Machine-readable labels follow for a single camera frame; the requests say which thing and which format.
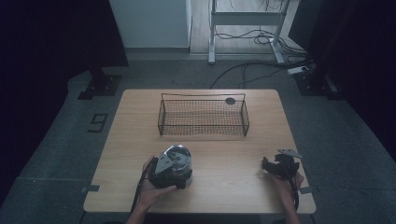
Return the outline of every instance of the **black mesh basket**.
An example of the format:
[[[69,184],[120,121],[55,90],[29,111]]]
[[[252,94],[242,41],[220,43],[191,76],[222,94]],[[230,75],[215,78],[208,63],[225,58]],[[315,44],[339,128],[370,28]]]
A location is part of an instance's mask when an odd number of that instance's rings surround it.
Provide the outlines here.
[[[182,95],[163,93],[160,135],[248,134],[245,94]]]

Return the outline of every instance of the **wire basket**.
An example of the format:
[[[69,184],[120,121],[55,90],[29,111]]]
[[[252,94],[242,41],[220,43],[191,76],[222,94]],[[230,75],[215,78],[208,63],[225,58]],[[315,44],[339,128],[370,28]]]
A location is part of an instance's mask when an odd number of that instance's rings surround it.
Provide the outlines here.
[[[163,93],[158,117],[160,135],[248,134],[246,95]]]

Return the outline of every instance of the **black stand base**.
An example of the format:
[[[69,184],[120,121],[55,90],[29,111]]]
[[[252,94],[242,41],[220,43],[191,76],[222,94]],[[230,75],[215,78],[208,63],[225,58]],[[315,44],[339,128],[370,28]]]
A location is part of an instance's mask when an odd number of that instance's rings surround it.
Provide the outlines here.
[[[294,79],[302,96],[326,96],[329,100],[344,100],[340,92],[332,90],[326,78],[318,82],[311,73],[304,72],[295,74]]]
[[[90,82],[87,89],[79,95],[79,100],[91,100],[93,96],[114,96],[120,85],[122,76],[106,76],[106,85],[101,88],[95,88],[93,81]]]

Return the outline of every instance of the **power strip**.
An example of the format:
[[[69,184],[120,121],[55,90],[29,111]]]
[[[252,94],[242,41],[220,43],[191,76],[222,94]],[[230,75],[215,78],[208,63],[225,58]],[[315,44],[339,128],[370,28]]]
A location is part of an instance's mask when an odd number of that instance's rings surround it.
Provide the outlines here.
[[[307,71],[308,71],[307,67],[301,66],[301,67],[295,67],[295,68],[288,69],[288,74],[289,75],[294,75],[294,74],[307,72]]]

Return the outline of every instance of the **metal stand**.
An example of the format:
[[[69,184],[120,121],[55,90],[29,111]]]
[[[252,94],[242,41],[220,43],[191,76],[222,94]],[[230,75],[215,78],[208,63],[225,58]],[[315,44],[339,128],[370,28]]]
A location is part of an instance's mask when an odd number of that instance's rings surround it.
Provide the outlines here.
[[[284,63],[278,43],[280,31],[285,21],[289,2],[286,0],[281,12],[217,12],[216,1],[212,0],[210,13],[209,64],[215,63],[215,27],[217,25],[267,25],[277,26],[274,38],[271,38],[271,48],[278,63]]]

